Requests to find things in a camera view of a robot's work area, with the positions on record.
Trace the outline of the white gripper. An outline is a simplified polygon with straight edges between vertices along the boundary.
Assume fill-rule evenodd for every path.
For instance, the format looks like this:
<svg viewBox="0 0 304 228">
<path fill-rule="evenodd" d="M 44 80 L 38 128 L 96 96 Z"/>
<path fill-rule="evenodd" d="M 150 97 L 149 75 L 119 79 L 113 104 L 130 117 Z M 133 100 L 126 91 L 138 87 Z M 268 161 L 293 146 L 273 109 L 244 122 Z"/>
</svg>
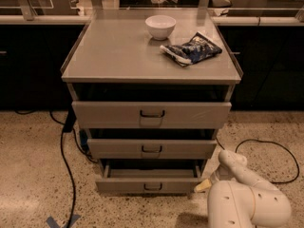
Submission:
<svg viewBox="0 0 304 228">
<path fill-rule="evenodd" d="M 229 170 L 219 165 L 218 168 L 211 174 L 210 180 L 206 179 L 202 181 L 200 184 L 196 185 L 194 188 L 195 193 L 202 193 L 205 190 L 209 189 L 212 184 L 217 183 L 218 181 L 229 181 L 232 178 Z"/>
</svg>

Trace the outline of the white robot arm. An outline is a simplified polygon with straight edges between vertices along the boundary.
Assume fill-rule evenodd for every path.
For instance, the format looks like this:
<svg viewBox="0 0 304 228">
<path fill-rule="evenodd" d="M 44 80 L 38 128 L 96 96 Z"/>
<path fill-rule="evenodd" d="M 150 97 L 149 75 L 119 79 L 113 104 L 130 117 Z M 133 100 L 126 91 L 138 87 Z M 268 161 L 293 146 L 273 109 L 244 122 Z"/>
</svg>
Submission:
<svg viewBox="0 0 304 228">
<path fill-rule="evenodd" d="M 244 156 L 221 150 L 218 161 L 213 174 L 194 188 L 196 193 L 209 190 L 208 228 L 276 228 L 289 220 L 288 198 L 249 169 Z"/>
</svg>

